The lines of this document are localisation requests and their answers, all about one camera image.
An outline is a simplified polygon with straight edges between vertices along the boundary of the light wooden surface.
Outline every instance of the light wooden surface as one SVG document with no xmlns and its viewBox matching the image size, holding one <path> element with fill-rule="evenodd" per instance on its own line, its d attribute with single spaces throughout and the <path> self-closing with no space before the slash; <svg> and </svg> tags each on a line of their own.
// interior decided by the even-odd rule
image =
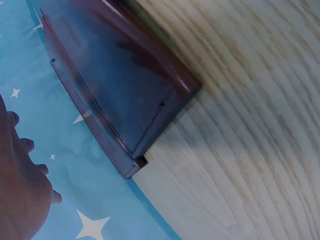
<svg viewBox="0 0 320 240">
<path fill-rule="evenodd" d="M 184 240 L 320 239 L 320 1 L 137 1 L 205 84 L 138 186 Z"/>
</svg>

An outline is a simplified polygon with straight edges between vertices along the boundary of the blue fabric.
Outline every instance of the blue fabric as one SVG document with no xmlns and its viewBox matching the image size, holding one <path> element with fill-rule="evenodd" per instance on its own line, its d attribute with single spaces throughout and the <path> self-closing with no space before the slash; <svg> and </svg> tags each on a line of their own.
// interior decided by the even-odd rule
<svg viewBox="0 0 320 240">
<path fill-rule="evenodd" d="M 49 64 L 38 0 L 0 3 L 0 92 L 20 116 L 19 136 L 35 142 L 32 160 L 47 164 L 63 198 L 34 239 L 179 239 L 137 185 L 120 176 L 87 125 L 73 124 L 79 112 Z"/>
</svg>

